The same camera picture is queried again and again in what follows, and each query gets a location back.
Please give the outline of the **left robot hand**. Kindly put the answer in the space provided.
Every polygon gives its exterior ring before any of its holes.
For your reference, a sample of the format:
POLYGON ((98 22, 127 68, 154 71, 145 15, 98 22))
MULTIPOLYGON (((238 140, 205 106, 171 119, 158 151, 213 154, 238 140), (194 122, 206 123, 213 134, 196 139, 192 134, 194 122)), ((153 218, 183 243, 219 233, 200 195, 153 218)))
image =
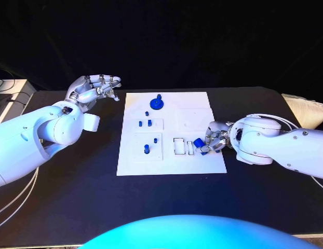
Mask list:
POLYGON ((96 100, 112 98, 118 101, 114 88, 121 86, 121 78, 111 75, 80 76, 69 86, 64 101, 75 104, 85 113, 93 107, 96 100))

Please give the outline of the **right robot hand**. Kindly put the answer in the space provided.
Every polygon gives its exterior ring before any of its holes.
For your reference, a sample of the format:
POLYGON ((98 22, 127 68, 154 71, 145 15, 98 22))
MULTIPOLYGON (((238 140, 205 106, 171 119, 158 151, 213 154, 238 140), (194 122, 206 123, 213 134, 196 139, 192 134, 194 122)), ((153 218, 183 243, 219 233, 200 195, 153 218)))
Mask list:
POLYGON ((231 128, 232 122, 212 121, 206 128, 205 139, 197 138, 193 141, 196 147, 196 152, 206 155, 207 152, 213 151, 216 153, 225 147, 232 147, 231 145, 231 128))

